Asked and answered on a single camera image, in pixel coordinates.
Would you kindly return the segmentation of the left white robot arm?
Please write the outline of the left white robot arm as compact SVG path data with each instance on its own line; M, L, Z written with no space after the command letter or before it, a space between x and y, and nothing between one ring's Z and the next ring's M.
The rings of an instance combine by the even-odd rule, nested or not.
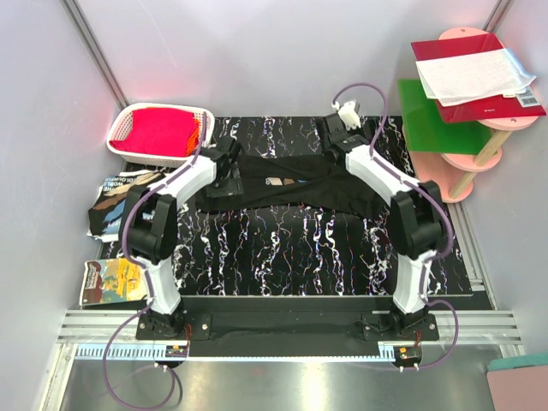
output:
M223 137L213 147L199 147L162 180L128 190L118 239L124 258L144 270L149 310L170 316L181 302L171 267L179 209L200 190L220 188L241 152L240 142Z

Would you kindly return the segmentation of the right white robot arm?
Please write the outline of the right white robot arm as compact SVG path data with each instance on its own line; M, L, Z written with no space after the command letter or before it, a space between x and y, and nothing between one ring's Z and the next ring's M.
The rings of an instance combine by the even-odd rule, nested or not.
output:
M376 152L364 128L348 128L337 114L319 118L316 127L323 154L361 179L390 208L386 229L398 258L393 304L403 316L422 312L428 305L432 262L454 246L440 187L401 172Z

